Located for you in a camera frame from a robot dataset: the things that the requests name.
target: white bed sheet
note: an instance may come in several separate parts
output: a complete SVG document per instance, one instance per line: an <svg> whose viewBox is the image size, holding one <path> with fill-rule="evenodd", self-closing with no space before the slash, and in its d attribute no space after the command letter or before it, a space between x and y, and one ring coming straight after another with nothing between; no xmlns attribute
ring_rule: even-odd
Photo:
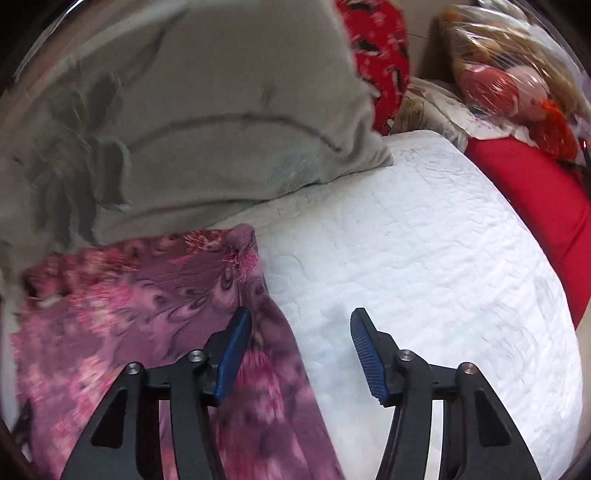
<svg viewBox="0 0 591 480"><path fill-rule="evenodd" d="M432 364L476 363L540 469L576 451L582 374L562 286L492 183L432 132L389 137L394 166L310 186L217 226L250 223L348 480L374 478L392 409L371 397L349 333L378 330ZM436 479L441 408L427 479Z"/></svg>

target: plush toy in plastic bag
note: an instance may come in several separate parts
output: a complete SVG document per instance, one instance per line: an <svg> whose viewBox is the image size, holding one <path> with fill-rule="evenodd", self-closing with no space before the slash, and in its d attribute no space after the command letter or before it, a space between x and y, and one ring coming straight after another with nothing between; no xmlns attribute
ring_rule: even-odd
<svg viewBox="0 0 591 480"><path fill-rule="evenodd" d="M578 149L567 119L578 115L591 121L576 66L566 64L566 53L556 53L557 44L542 41L539 27L533 28L517 7L506 0L488 3L503 11L453 5L441 15L466 104L482 115L526 125L541 150L573 161Z"/></svg>

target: red fabric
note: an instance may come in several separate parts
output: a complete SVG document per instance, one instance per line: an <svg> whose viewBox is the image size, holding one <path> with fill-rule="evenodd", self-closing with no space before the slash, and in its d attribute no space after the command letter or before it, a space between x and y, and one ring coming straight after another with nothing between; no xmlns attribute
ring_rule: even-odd
<svg viewBox="0 0 591 480"><path fill-rule="evenodd" d="M556 271L577 327L591 297L591 203L574 175L513 137L475 140L466 156L495 184Z"/></svg>
<svg viewBox="0 0 591 480"><path fill-rule="evenodd" d="M336 0L360 77L379 90L374 130L388 135L388 120L402 103L410 79L408 35L402 12L388 0Z"/></svg>

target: purple floral fabric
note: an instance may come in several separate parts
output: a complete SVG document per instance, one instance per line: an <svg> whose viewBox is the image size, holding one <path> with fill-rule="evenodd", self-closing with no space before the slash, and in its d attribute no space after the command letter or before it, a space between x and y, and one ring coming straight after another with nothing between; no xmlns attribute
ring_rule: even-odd
<svg viewBox="0 0 591 480"><path fill-rule="evenodd" d="M211 410L226 476L343 478L295 337L267 292L250 226L53 254L26 271L24 283L29 296L13 341L42 474L59 478L125 364L171 364L244 305L253 315L251 344L232 395ZM165 408L160 430L165 477L174 480Z"/></svg>

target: white mattress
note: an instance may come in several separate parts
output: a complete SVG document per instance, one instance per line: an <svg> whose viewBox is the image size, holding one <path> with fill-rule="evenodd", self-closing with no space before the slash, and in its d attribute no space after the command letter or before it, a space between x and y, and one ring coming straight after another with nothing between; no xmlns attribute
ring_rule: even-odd
<svg viewBox="0 0 591 480"><path fill-rule="evenodd" d="M394 166L243 211L271 297L287 317L345 477L374 478L392 409L371 397L349 333L365 307L378 330L432 364L476 363L544 479L576 450L579 350L562 286L492 183L432 132L387 139ZM427 479L436 479L441 408Z"/></svg>

